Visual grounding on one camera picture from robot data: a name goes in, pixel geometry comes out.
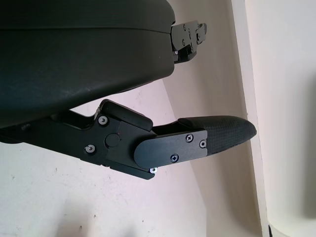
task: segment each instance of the silver screw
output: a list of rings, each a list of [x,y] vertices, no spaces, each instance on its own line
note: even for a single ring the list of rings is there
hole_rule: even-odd
[[[151,172],[152,174],[155,174],[158,171],[158,168],[151,168],[149,170],[149,172]]]
[[[84,149],[85,149],[85,151],[87,153],[94,153],[95,152],[95,146],[94,145],[88,145]]]
[[[192,142],[193,141],[193,135],[192,134],[189,134],[186,136],[186,141],[187,142]]]
[[[108,123],[108,118],[105,116],[100,116],[98,121],[99,121],[99,124],[106,125]]]
[[[170,160],[172,163],[175,163],[179,160],[179,156],[177,154],[174,154],[171,156]]]
[[[200,141],[199,142],[199,147],[205,148],[206,147],[206,141],[205,140]]]

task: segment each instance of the white wall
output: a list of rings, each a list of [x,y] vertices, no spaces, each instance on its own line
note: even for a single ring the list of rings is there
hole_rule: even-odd
[[[269,222],[316,235],[316,1],[247,0]]]

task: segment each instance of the black plastic cover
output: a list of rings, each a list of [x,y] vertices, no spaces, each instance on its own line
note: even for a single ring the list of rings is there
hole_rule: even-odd
[[[125,28],[170,33],[166,0],[2,0],[1,29]]]
[[[0,128],[172,74],[169,34],[129,29],[0,31]]]

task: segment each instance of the black metal bracket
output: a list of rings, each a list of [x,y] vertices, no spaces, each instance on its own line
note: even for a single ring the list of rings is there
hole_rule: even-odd
[[[186,142],[187,136],[197,139]],[[91,117],[65,111],[0,129],[2,142],[29,143],[143,179],[153,178],[159,166],[206,156],[197,143],[206,138],[206,131],[179,122],[153,127],[149,118],[110,100]],[[171,162],[170,154],[180,158]]]
[[[197,54],[198,45],[206,39],[207,25],[197,21],[173,26],[171,41],[174,63],[190,61]]]
[[[138,145],[135,162],[142,168],[151,168],[202,158],[207,156],[206,139],[205,130],[157,136]]]

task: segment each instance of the bolt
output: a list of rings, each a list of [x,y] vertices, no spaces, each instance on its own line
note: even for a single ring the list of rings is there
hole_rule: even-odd
[[[105,116],[100,116],[98,121],[99,121],[99,124],[106,125],[108,123],[108,118]]]
[[[189,134],[186,136],[186,141],[187,142],[192,142],[193,141],[193,135],[192,134]]]
[[[158,171],[158,168],[151,168],[149,170],[149,172],[151,172],[152,174],[155,174]]]
[[[85,149],[85,151],[87,153],[94,153],[95,152],[95,146],[94,145],[88,145],[84,149]]]
[[[205,148],[206,147],[206,141],[205,140],[200,141],[199,147]]]
[[[171,156],[170,160],[172,163],[175,163],[179,160],[179,156],[177,154],[174,154]]]

